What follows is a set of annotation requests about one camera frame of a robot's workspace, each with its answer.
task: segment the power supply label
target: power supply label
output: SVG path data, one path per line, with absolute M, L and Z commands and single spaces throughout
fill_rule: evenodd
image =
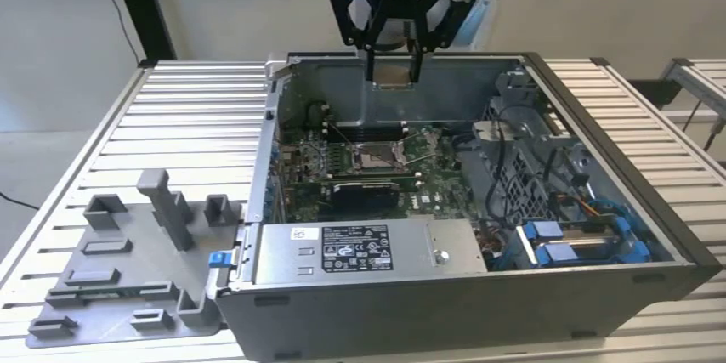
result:
M 322 268 L 326 272 L 394 270 L 388 226 L 323 227 Z

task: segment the black power cord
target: black power cord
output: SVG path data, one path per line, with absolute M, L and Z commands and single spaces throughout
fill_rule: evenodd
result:
M 689 115 L 689 119 L 685 120 L 683 129 L 681 129 L 683 132 L 689 128 L 689 125 L 691 125 L 693 116 L 695 115 L 695 112 L 699 110 L 699 107 L 701 107 L 701 101 L 693 107 L 693 111 L 691 111 L 691 114 Z
M 703 146 L 703 151 L 707 152 L 711 149 L 711 144 L 714 143 L 715 133 L 711 133 L 707 137 L 706 145 Z
M 32 204 L 28 204 L 24 201 L 15 200 L 13 198 L 8 197 L 8 195 L 5 195 L 5 193 L 3 193 L 1 191 L 0 191 L 0 197 L 3 197 L 11 203 L 17 204 L 19 206 L 32 208 L 33 210 L 40 210 L 37 206 L 33 206 Z
M 136 49 L 134 48 L 132 40 L 128 37 L 128 31 L 126 30 L 126 25 L 124 25 L 124 18 L 122 17 L 122 9 L 118 6 L 116 0 L 111 0 L 111 2 L 114 3 L 114 7 L 116 8 L 118 21 L 119 21 L 119 23 L 122 25 L 122 31 L 124 32 L 126 42 L 128 43 L 128 48 L 132 50 L 134 58 L 136 59 L 136 65 L 138 65 L 139 62 L 140 62 L 139 54 L 136 53 Z

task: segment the aluminum extrusion table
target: aluminum extrusion table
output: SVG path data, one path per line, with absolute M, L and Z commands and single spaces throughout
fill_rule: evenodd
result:
M 666 202 L 726 264 L 726 174 L 609 65 L 547 60 Z M 139 69 L 0 264 L 0 360 L 238 361 L 231 331 L 212 337 L 28 349 L 24 336 L 79 243 L 94 194 L 147 202 L 140 170 L 166 167 L 188 201 L 246 202 L 266 100 L 266 64 L 162 61 Z M 402 354 L 355 361 L 726 361 L 726 272 L 678 302 L 649 306 L 606 339 Z

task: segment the motherboard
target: motherboard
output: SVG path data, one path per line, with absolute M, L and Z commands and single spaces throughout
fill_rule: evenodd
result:
M 286 221 L 479 217 L 446 127 L 283 136 Z

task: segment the gray 3d-printed holder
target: gray 3d-printed holder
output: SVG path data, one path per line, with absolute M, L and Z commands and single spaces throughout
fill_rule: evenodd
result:
M 95 196 L 88 227 L 41 314 L 31 348 L 207 336 L 223 324 L 207 298 L 208 255 L 230 250 L 242 205 L 224 195 L 188 203 L 168 174 L 144 171 L 139 190 L 152 205 Z

